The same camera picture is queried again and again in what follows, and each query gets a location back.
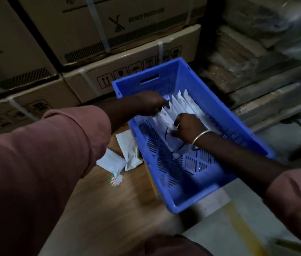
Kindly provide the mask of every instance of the person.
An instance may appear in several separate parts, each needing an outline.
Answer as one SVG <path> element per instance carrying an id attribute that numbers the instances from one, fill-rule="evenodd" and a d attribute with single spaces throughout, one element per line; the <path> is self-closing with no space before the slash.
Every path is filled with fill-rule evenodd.
<path id="1" fill-rule="evenodd" d="M 166 104 L 144 91 L 102 103 L 50 110 L 43 119 L 0 135 L 0 255 L 37 255 L 63 213 L 80 178 L 106 151 L 111 134 L 136 115 L 150 116 Z M 180 114 L 172 135 L 192 143 L 205 126 Z M 301 239 L 301 169 L 208 132 L 195 146 L 230 165 L 286 227 Z M 184 237 L 155 237 L 128 255 L 209 255 Z"/>

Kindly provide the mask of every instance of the wooden surface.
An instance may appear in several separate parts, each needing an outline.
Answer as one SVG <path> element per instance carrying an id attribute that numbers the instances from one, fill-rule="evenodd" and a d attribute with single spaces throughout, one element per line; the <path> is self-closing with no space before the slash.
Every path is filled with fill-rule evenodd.
<path id="1" fill-rule="evenodd" d="M 122 155 L 115 135 L 109 148 Z M 154 234 L 182 233 L 198 221 L 170 213 L 156 199 L 144 163 L 124 172 L 118 187 L 110 186 L 110 177 L 95 166 L 78 182 L 40 255 L 120 255 Z M 193 222 L 183 223 L 182 216 Z"/>

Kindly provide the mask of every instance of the silver bracelet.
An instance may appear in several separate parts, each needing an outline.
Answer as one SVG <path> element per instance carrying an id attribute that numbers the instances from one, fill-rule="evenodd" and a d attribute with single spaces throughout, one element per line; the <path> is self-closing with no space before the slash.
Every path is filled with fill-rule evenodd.
<path id="1" fill-rule="evenodd" d="M 192 142 L 192 145 L 194 145 L 194 143 L 199 139 L 199 137 L 201 137 L 203 134 L 206 134 L 208 132 L 212 132 L 211 130 L 205 130 L 204 132 L 201 132 Z"/>

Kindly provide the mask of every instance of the crate handle hole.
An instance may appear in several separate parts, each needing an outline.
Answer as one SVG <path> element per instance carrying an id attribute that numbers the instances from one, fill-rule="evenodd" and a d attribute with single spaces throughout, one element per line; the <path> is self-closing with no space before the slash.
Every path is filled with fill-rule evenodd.
<path id="1" fill-rule="evenodd" d="M 145 83 L 147 83 L 147 82 L 149 82 L 149 81 L 151 81 L 151 80 L 157 79 L 157 78 L 159 78 L 159 77 L 160 77 L 159 74 L 153 75 L 153 76 L 151 76 L 151 77 L 147 77 L 147 78 L 141 80 L 141 81 L 140 81 L 140 84 L 145 84 Z"/>

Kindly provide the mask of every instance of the pink sleeve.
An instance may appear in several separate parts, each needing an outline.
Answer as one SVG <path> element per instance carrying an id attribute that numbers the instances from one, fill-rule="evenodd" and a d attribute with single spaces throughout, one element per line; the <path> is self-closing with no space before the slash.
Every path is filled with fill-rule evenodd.
<path id="1" fill-rule="evenodd" d="M 267 189 L 264 203 L 301 240 L 301 169 L 278 176 Z"/>
<path id="2" fill-rule="evenodd" d="M 37 255 L 111 137 L 98 107 L 52 110 L 0 135 L 0 255 Z"/>

